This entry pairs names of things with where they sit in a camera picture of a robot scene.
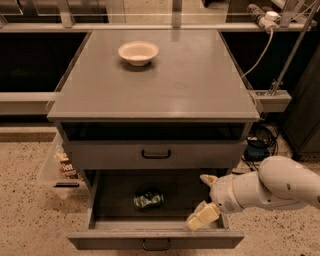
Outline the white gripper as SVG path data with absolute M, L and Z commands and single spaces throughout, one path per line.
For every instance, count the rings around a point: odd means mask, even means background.
M 211 188 L 209 195 L 213 203 L 202 201 L 195 208 L 186 220 L 186 227 L 189 230 L 198 230 L 218 220 L 220 211 L 236 213 L 243 210 L 235 197 L 232 175 L 218 178 L 214 175 L 202 174 L 200 179 Z

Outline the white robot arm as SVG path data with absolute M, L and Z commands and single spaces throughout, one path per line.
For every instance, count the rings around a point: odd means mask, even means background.
M 222 213 L 258 207 L 266 210 L 295 210 L 311 205 L 320 208 L 320 176 L 300 163 L 283 157 L 265 158 L 257 171 L 218 178 L 202 174 L 210 188 L 211 202 L 202 201 L 186 220 L 195 231 L 216 221 Z

